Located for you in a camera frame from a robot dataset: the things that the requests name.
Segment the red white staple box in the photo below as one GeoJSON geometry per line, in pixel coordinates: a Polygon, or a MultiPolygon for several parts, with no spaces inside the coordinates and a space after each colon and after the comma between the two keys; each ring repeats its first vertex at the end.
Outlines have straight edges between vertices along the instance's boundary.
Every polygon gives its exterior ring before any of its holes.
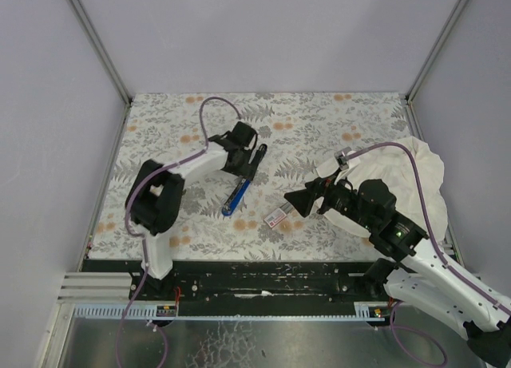
{"type": "Polygon", "coordinates": [[[282,208],[277,208],[268,216],[266,216],[263,221],[269,228],[275,228],[278,224],[280,224],[283,220],[287,218],[287,213],[282,208]]]}

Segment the blue stapler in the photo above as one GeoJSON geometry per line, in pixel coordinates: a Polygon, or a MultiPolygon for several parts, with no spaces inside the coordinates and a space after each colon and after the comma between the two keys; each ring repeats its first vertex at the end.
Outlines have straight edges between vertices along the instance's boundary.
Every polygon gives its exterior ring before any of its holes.
{"type": "Polygon", "coordinates": [[[267,145],[261,144],[255,151],[255,155],[253,156],[252,160],[248,163],[248,174],[246,176],[241,177],[234,191],[224,203],[224,206],[221,209],[221,213],[223,216],[231,216],[234,213],[240,201],[242,200],[244,193],[247,191],[250,183],[254,180],[259,164],[266,155],[266,153],[267,145]]]}

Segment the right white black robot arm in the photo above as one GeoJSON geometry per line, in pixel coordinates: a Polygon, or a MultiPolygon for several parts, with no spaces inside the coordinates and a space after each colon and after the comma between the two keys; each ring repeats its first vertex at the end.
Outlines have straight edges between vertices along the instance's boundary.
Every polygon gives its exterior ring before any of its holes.
{"type": "Polygon", "coordinates": [[[354,189],[348,180],[318,177],[284,198],[302,217],[319,201],[318,214],[334,211],[365,228],[383,255],[368,272],[391,298],[454,330],[491,366],[508,365],[510,298],[445,255],[418,224],[398,212],[397,198],[382,180],[366,180],[354,189]]]}

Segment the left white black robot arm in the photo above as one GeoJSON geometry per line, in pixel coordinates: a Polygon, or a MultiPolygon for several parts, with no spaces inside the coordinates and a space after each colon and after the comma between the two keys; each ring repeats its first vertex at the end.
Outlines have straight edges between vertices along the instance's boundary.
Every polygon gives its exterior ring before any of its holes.
{"type": "Polygon", "coordinates": [[[143,228],[142,267],[153,279],[162,280],[172,270],[172,252],[165,236],[178,219],[184,192],[213,172],[237,176],[238,184],[221,207],[231,216],[253,182],[267,145],[258,143],[250,125],[237,122],[231,131],[206,139],[205,149],[171,164],[145,161],[125,201],[130,224],[143,228]]]}

